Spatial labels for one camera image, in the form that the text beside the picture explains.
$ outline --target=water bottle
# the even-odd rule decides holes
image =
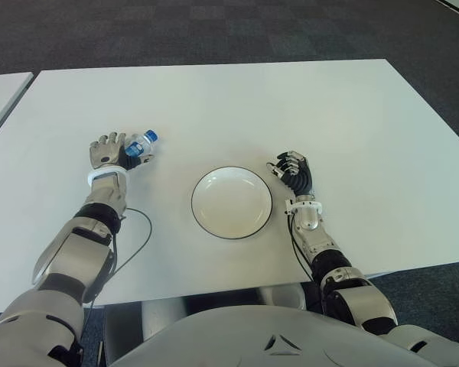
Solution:
[[[125,153],[130,157],[143,157],[153,149],[153,143],[158,136],[153,130],[148,130],[143,135],[133,134],[124,144]]]

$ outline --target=robot finger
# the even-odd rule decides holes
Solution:
[[[117,132],[111,132],[111,133],[109,134],[109,140],[108,140],[108,142],[109,142],[109,143],[113,143],[113,144],[116,143],[116,136],[117,136]]]

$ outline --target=black cable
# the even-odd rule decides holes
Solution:
[[[111,271],[110,271],[110,273],[109,273],[109,275],[107,277],[106,283],[110,279],[112,279],[112,277],[114,275],[116,275],[119,270],[124,268],[146,246],[146,244],[148,243],[148,241],[151,238],[151,234],[153,233],[153,225],[151,223],[151,219],[149,218],[149,216],[147,216],[141,210],[138,210],[138,209],[133,209],[133,208],[126,208],[126,209],[127,210],[131,210],[133,212],[140,213],[142,216],[144,216],[146,218],[146,220],[148,221],[148,223],[150,223],[150,232],[149,232],[148,237],[146,238],[146,240],[143,242],[143,244],[135,251],[134,254],[132,254],[126,261],[124,261],[122,263],[122,265],[119,266],[119,268],[116,268],[117,267],[117,238],[116,238],[116,234],[114,234],[112,236],[112,249],[113,249],[113,252],[114,252],[114,260],[112,262]],[[90,308],[88,310],[88,314],[86,315],[85,322],[83,323],[82,335],[85,333],[86,325],[89,323],[90,314],[92,313],[93,303],[95,302],[95,299],[96,299],[96,296],[93,298],[92,302],[90,303]]]
[[[92,299],[92,302],[90,302],[90,307],[89,307],[89,310],[88,310],[88,313],[86,314],[86,318],[85,318],[85,322],[83,323],[83,328],[82,328],[82,335],[85,333],[85,330],[86,330],[86,326],[88,325],[89,323],[89,320],[90,320],[90,314],[92,313],[92,309],[93,309],[93,303],[95,302],[95,298]]]
[[[301,259],[299,258],[298,253],[296,252],[296,248],[297,248],[299,253],[303,257],[303,259],[306,261],[306,264],[309,266],[309,261],[306,259],[306,257],[303,254],[303,251],[298,246],[298,243],[296,242],[295,237],[294,237],[294,233],[292,232],[292,226],[294,224],[295,215],[296,215],[295,213],[292,214],[292,219],[289,219],[288,217],[288,231],[289,231],[289,235],[291,236],[292,250],[294,251],[294,255],[296,256],[296,259],[298,260],[298,263],[301,266],[301,269],[303,269],[304,273],[308,276],[308,278],[310,278],[310,280],[313,281],[313,277],[311,277],[311,275],[308,273],[303,263],[301,262]]]
[[[111,267],[111,274],[114,275],[114,271],[117,268],[117,239],[116,239],[116,234],[112,236],[112,248],[114,251],[114,260],[112,261],[112,267]]]
[[[109,279],[111,279],[122,268],[124,268],[146,246],[146,244],[148,243],[148,241],[151,238],[151,234],[153,233],[153,224],[151,223],[151,219],[149,218],[149,216],[147,216],[141,210],[138,210],[138,209],[126,208],[126,210],[131,210],[133,212],[137,212],[137,213],[141,214],[142,216],[144,216],[145,219],[148,221],[148,223],[150,223],[150,232],[148,233],[148,237],[146,237],[146,240],[143,242],[143,244],[141,246],[139,246],[139,248],[126,261],[124,261],[121,266],[119,266],[117,269],[114,270],[114,272],[110,275]],[[114,248],[114,251],[115,251],[114,256],[117,257],[117,255],[116,255],[117,254],[117,246]]]
[[[289,235],[291,236],[292,249],[294,250],[294,255],[296,256],[296,259],[298,260],[299,265],[303,269],[304,273],[306,273],[306,275],[308,276],[308,278],[310,278],[311,281],[314,281],[313,277],[304,268],[304,265],[301,262],[301,259],[299,258],[298,253],[296,252],[296,249],[298,249],[299,253],[301,254],[301,257],[306,262],[306,265],[311,269],[311,263],[308,261],[306,256],[304,256],[304,253],[303,253],[303,250],[301,249],[301,246],[298,245],[298,242],[296,241],[296,238],[294,237],[294,233],[293,233],[293,229],[292,228],[293,228],[293,225],[294,225],[295,216],[296,216],[296,214],[293,213],[291,219],[289,219],[289,217],[288,217],[288,230],[289,230]],[[320,292],[320,290],[318,290],[318,300],[316,300],[312,304],[309,304],[308,305],[308,309],[310,309],[310,308],[312,308],[314,306],[317,306],[318,304],[321,304],[321,292]]]

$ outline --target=bottle cap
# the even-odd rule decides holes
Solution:
[[[156,135],[153,130],[148,130],[145,133],[145,136],[147,136],[151,141],[157,141],[158,140],[158,135]]]

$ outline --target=robotic hand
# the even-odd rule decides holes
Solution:
[[[90,144],[90,163],[94,170],[105,166],[120,166],[127,171],[139,166],[141,163],[149,162],[153,156],[134,158],[129,157],[124,150],[125,134],[122,132],[111,132],[109,137],[102,135],[98,141]]]
[[[310,195],[313,180],[306,157],[295,151],[288,151],[277,156],[277,164],[268,163],[271,172],[277,176],[296,197]]]

